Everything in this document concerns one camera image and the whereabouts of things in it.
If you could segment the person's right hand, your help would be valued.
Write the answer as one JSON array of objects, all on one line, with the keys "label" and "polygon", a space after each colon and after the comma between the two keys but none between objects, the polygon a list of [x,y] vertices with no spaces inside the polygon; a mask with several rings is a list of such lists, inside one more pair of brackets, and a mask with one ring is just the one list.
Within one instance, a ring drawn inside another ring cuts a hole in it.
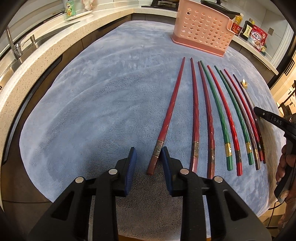
[{"label": "person's right hand", "polygon": [[[286,166],[294,166],[295,164],[295,155],[288,155],[286,154],[286,149],[287,146],[284,145],[283,148],[281,149],[282,155],[280,157],[280,161],[277,167],[277,172],[276,172],[276,181],[279,182],[284,176],[285,176],[285,168]],[[293,182],[292,188],[285,199],[286,202],[286,208],[285,208],[285,213],[282,215],[278,222],[278,229],[282,230],[285,225],[288,223],[290,218],[292,217],[294,211],[295,211],[295,180]]]}]

